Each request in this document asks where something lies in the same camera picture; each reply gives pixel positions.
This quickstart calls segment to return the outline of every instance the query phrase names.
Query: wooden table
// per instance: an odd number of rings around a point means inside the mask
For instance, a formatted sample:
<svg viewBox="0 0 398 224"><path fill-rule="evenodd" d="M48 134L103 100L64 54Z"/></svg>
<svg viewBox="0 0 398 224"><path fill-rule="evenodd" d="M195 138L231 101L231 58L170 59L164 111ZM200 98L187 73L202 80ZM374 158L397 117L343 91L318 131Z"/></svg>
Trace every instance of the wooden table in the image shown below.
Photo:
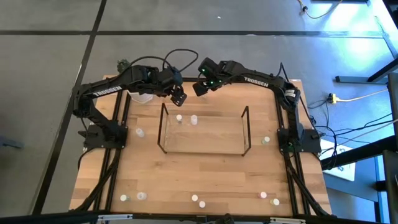
<svg viewBox="0 0 398 224"><path fill-rule="evenodd" d="M305 100L301 81L294 80L293 83L301 89ZM173 105L168 98L154 97L145 105L131 101L127 120L130 131L121 154L111 211L291 216L285 165L277 142L278 121L273 92L248 83L235 83L197 97L192 83L184 83L183 87L188 98L181 108ZM96 102L96 107L109 119L112 117L115 99L116 94L112 94L98 98ZM178 152L164 154L157 145L162 102L169 112L201 113L206 116L241 116L244 107L248 105L252 148L244 157ZM310 128L301 104L299 113L300 122ZM136 128L145 131L144 138L135 134ZM261 143L264 136L271 138L268 145ZM96 149L83 158L70 208L79 206L96 185L103 154L104 149ZM323 209L330 213L319 161L307 153L301 153L301 161L309 191ZM266 199L257 197L262 191L267 192ZM136 198L138 192L146 192L147 200L139 201ZM101 208L105 205L106 193L107 186L104 188ZM120 201L122 194L130 196L131 200ZM191 201L193 194L206 202L205 208L199 208L197 203ZM297 186L296 196L299 212L303 213ZM270 204L270 199L273 198L280 200L279 206Z"/></svg>

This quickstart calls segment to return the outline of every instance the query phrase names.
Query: white bottle cap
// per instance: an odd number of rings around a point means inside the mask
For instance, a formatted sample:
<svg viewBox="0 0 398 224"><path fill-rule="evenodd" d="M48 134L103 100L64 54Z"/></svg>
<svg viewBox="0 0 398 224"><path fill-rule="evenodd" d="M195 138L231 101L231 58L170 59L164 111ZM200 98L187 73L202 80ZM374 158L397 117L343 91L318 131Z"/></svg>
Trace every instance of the white bottle cap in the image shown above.
<svg viewBox="0 0 398 224"><path fill-rule="evenodd" d="M272 200L271 200L271 204L272 204L272 205L279 205L279 200L276 199L276 198L275 198L275 199L272 199Z"/></svg>
<svg viewBox="0 0 398 224"><path fill-rule="evenodd" d="M267 193L265 193L265 192L260 192L259 193L259 198L267 198Z"/></svg>
<svg viewBox="0 0 398 224"><path fill-rule="evenodd" d="M138 200L145 200L147 198L147 194L144 192L138 192L137 199Z"/></svg>
<svg viewBox="0 0 398 224"><path fill-rule="evenodd" d="M206 203L204 201L199 202L199 207L200 208L206 207Z"/></svg>
<svg viewBox="0 0 398 224"><path fill-rule="evenodd" d="M198 116L192 115L191 116L191 124L192 125L197 125L198 124Z"/></svg>
<svg viewBox="0 0 398 224"><path fill-rule="evenodd" d="M143 138L145 136L144 131L141 128L137 128L136 129L136 133L138 136L140 136L141 138Z"/></svg>
<svg viewBox="0 0 398 224"><path fill-rule="evenodd" d="M192 195L192 200L193 200L194 202L196 202L196 201L198 200L198 196L197 196L197 195Z"/></svg>
<svg viewBox="0 0 398 224"><path fill-rule="evenodd" d="M128 197L127 195L120 196L120 201L122 201L122 202L128 201L129 199L130 199L130 197Z"/></svg>

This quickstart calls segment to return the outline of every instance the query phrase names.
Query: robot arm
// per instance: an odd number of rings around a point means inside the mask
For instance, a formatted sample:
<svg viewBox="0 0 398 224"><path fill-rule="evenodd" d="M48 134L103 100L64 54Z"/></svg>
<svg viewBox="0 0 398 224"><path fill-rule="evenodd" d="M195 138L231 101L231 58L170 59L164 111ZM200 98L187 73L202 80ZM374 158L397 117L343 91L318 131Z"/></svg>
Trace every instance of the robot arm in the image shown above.
<svg viewBox="0 0 398 224"><path fill-rule="evenodd" d="M224 85L235 82L248 82L272 90L281 107L286 110L289 122L285 139L286 144L281 147L288 149L291 148L290 146L297 146L297 150L301 147L303 126L299 122L297 110L300 90L293 84L285 81L282 77L247 69L234 61L221 61L216 64L211 59L206 58L199 66L199 72L206 79L193 85L193 89L198 96L204 95L208 90L216 91Z"/></svg>
<svg viewBox="0 0 398 224"><path fill-rule="evenodd" d="M79 134L85 138L84 147L122 148L126 142L126 127L117 121L111 121L99 112L93 99L129 90L132 93L154 94L161 97L171 95L171 100L181 106L187 95L182 88L180 72L168 67L161 72L158 68L142 65L126 67L121 74L94 83L83 84L75 95L73 114L78 118L88 118L95 125L90 125L87 131Z"/></svg>

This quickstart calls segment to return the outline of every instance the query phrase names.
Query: wooden tabletop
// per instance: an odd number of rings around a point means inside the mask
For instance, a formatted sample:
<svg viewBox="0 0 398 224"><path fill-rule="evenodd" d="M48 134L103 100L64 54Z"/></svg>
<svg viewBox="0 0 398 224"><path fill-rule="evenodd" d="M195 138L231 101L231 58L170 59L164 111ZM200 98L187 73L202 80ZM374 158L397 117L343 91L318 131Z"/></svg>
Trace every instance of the wooden tabletop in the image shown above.
<svg viewBox="0 0 398 224"><path fill-rule="evenodd" d="M301 81L292 82L302 91L305 100ZM292 215L285 164L277 142L278 121L273 92L248 83L235 83L197 97L192 89L192 83L184 83L183 87L188 98L180 108L173 105L169 98L154 97L144 105L131 101L127 119L129 134L126 147L121 154L111 211ZM96 102L96 107L109 119L112 117L115 99L116 94L112 94L98 98ZM198 123L201 122L200 116L240 117L244 107L249 106L252 148L244 157L186 152L164 154L157 145L162 102L166 104L170 114L182 114L183 119L189 119L192 114L198 115ZM300 122L305 128L311 128L301 104L299 104L299 113ZM136 128L144 130L143 138L137 136ZM271 139L268 145L263 145L261 142L264 136L269 136ZM217 142L214 145L224 147ZM70 208L79 206L93 190L100 175L103 154L104 149L96 149L83 158ZM312 154L300 155L309 191L323 209L330 213L319 161ZM138 200L136 197L138 192L145 192L147 199ZM267 198L259 199L257 196L259 192L267 192ZM101 208L104 207L106 193L107 186L102 196ZM129 196L130 201L120 201L122 194ZM192 202L193 194L198 195L199 200L206 202L205 208L200 208L198 203ZM303 213L297 186L296 196L298 209ZM271 205L270 200L273 198L280 200L279 206Z"/></svg>

